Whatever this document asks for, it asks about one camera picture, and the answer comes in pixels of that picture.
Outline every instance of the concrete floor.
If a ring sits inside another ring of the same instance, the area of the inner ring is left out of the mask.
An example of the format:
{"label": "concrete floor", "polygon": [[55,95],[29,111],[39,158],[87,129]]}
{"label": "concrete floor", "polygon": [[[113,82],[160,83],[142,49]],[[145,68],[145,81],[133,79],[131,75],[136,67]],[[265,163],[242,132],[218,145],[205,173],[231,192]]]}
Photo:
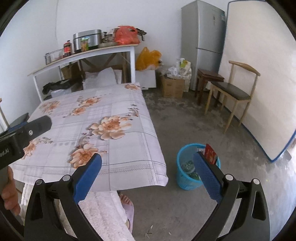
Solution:
{"label": "concrete floor", "polygon": [[[169,181],[166,187],[150,186],[125,190],[135,206],[133,236],[140,240],[191,240],[216,206],[202,186],[185,191],[176,183],[176,155],[189,143],[209,143],[221,160],[221,170],[231,173],[237,180],[251,181],[258,178],[263,186],[271,224],[271,239],[286,223],[296,205],[296,160],[283,155],[270,163],[258,144],[244,127],[233,119],[226,134],[223,126],[229,117],[213,108],[203,115],[204,103],[197,106],[193,92],[183,99],[162,98],[160,90],[143,91],[155,126],[159,143],[167,164]],[[236,213],[239,200],[235,203]],[[235,214],[221,234],[229,231]],[[150,226],[150,239],[145,237]]]}

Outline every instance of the metal bolt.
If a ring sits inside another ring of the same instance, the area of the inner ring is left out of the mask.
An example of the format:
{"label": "metal bolt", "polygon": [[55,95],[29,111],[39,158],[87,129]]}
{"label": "metal bolt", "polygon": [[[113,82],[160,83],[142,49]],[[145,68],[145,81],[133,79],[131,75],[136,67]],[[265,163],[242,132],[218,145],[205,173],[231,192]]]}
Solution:
{"label": "metal bolt", "polygon": [[69,181],[70,180],[70,176],[69,175],[65,175],[65,176],[63,176],[63,181]]}
{"label": "metal bolt", "polygon": [[36,185],[40,185],[42,183],[42,179],[38,179],[37,181],[36,181]]}
{"label": "metal bolt", "polygon": [[253,182],[256,184],[256,185],[259,185],[260,184],[260,181],[258,179],[254,179]]}
{"label": "metal bolt", "polygon": [[227,174],[225,177],[226,177],[226,179],[227,179],[228,181],[232,181],[232,180],[233,180],[233,176],[230,175],[230,174]]}

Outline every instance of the black chair seat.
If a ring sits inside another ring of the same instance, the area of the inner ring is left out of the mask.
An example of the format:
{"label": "black chair seat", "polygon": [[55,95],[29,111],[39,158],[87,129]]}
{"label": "black chair seat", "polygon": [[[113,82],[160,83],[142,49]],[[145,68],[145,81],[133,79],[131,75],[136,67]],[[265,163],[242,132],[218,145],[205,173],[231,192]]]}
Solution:
{"label": "black chair seat", "polygon": [[240,88],[237,88],[235,85],[226,83],[226,82],[219,82],[219,81],[211,81],[211,83],[225,91],[226,93],[230,94],[237,100],[250,100],[251,97],[244,91],[242,91]]}

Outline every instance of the refrigerator sticker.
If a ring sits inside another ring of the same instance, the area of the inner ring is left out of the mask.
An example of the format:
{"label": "refrigerator sticker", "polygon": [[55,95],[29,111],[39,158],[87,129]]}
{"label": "refrigerator sticker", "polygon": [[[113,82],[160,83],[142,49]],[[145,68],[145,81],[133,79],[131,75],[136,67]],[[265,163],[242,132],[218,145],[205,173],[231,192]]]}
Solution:
{"label": "refrigerator sticker", "polygon": [[221,14],[221,20],[224,21],[224,22],[226,21],[226,18],[225,18],[225,14],[224,13]]}

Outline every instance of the towel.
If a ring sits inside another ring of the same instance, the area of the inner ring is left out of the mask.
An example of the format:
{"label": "towel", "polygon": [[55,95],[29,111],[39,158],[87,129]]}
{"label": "towel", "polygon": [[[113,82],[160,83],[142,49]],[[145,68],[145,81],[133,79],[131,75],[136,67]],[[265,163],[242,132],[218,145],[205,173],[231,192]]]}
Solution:
{"label": "towel", "polygon": [[[25,220],[25,214],[32,189],[33,186],[29,184],[25,184],[23,189],[22,201],[20,204],[20,216],[23,221]],[[76,237],[67,220],[61,202],[55,200],[55,205],[66,232]],[[116,191],[89,192],[85,200],[79,202],[79,207],[93,226],[94,230],[104,241],[135,241],[126,226],[128,217]]]}

